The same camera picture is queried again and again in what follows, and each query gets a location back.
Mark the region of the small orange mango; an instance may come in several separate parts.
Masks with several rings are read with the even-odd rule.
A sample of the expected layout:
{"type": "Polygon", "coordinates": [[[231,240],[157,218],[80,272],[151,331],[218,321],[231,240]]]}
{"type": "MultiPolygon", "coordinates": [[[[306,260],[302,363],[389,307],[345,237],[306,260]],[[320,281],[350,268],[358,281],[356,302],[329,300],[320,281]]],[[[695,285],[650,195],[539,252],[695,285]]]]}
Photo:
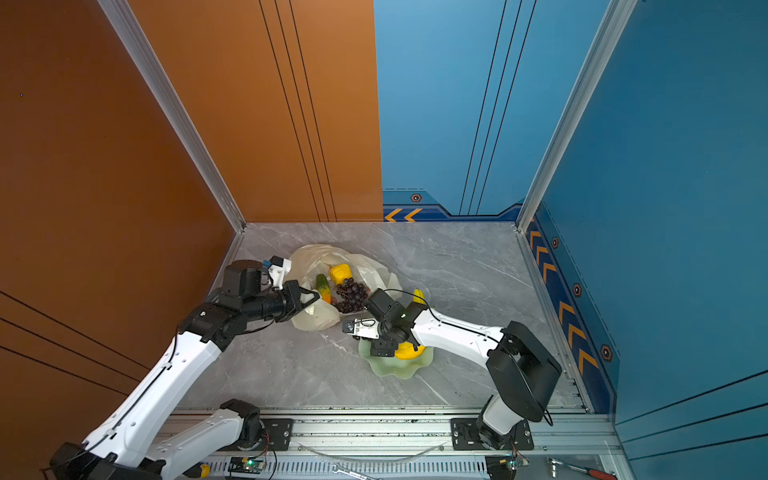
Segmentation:
{"type": "Polygon", "coordinates": [[[322,300],[328,304],[332,303],[332,291],[328,279],[323,274],[318,274],[315,277],[315,289],[320,294],[322,300]]]}

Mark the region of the translucent plastic bag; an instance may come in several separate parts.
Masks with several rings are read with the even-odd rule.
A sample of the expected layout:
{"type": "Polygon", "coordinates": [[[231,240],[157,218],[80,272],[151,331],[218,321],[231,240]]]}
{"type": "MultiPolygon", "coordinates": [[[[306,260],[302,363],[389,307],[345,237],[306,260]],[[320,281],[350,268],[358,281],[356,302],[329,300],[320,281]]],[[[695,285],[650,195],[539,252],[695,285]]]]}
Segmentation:
{"type": "Polygon", "coordinates": [[[360,314],[364,301],[376,290],[395,294],[401,288],[396,274],[385,265],[331,245],[303,246],[289,260],[292,267],[287,278],[320,295],[291,320],[301,331],[329,329],[345,316],[360,314]]]}

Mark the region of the yellow ribbed fruit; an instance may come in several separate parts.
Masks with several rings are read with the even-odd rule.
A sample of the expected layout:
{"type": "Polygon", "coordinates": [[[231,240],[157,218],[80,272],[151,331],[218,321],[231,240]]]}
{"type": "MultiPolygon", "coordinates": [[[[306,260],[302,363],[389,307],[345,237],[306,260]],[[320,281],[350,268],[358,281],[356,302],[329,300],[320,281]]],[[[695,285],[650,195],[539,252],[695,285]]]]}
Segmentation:
{"type": "Polygon", "coordinates": [[[351,267],[346,263],[332,266],[329,275],[335,285],[343,285],[348,279],[353,279],[351,267]]]}

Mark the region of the large purple grape bunch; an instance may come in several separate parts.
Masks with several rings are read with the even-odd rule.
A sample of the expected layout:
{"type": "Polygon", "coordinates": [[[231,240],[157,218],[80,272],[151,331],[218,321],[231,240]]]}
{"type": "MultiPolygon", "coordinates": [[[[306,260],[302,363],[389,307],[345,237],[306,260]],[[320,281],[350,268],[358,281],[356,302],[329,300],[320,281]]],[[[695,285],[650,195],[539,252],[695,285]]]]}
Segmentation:
{"type": "Polygon", "coordinates": [[[336,309],[342,314],[363,310],[363,303],[370,294],[370,289],[362,282],[348,279],[343,285],[335,286],[336,309]]]}

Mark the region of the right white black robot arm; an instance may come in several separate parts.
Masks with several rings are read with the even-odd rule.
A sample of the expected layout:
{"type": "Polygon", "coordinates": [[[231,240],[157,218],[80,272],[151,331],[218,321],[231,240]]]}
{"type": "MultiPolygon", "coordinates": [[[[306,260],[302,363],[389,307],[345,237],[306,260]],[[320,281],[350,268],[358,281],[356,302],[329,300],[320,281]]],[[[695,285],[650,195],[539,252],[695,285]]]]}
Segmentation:
{"type": "Polygon", "coordinates": [[[563,373],[562,366],[524,324],[484,326],[433,310],[414,294],[408,305],[378,289],[363,303],[374,319],[378,336],[371,353],[393,357],[409,343],[444,350],[485,368],[496,393],[475,422],[481,444],[492,450],[514,446],[513,435],[526,422],[552,423],[548,406],[563,373]]]}

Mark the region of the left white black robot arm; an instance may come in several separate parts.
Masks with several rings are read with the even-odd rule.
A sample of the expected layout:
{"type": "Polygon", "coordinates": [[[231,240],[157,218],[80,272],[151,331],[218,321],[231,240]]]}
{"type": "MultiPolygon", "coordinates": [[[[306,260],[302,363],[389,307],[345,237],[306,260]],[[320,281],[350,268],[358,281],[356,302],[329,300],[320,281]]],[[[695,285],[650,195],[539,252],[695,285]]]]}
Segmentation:
{"type": "Polygon", "coordinates": [[[267,445],[257,406],[224,402],[208,418],[166,441],[155,437],[196,380],[250,323],[264,328],[285,322],[321,300],[320,293],[287,279],[291,263],[239,260],[224,270],[222,284],[178,325],[167,350],[127,399],[85,440],[66,442],[42,468],[54,479],[175,479],[200,472],[203,460],[222,447],[267,445]]]}

